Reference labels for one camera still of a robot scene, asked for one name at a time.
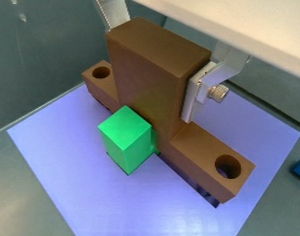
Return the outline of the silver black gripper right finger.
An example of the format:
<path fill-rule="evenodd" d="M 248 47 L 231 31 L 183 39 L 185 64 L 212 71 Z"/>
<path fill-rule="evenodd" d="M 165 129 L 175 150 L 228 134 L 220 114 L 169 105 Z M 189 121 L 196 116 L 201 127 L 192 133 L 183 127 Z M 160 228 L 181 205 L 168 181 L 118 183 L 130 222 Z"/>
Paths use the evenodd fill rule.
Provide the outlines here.
<path fill-rule="evenodd" d="M 181 118 L 191 123 L 197 114 L 197 105 L 207 99 L 221 103 L 229 93 L 223 82 L 235 77 L 251 59 L 251 55 L 219 42 L 213 49 L 211 62 L 203 66 L 188 82 Z"/>

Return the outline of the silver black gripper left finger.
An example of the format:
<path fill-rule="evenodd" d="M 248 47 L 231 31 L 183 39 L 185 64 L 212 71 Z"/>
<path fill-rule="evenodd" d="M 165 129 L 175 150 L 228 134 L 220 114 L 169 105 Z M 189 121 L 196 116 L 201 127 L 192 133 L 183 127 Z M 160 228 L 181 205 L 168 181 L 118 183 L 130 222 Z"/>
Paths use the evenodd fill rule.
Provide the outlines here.
<path fill-rule="evenodd" d="M 125 0 L 94 0 L 101 12 L 105 29 L 113 28 L 130 20 L 130 14 Z"/>

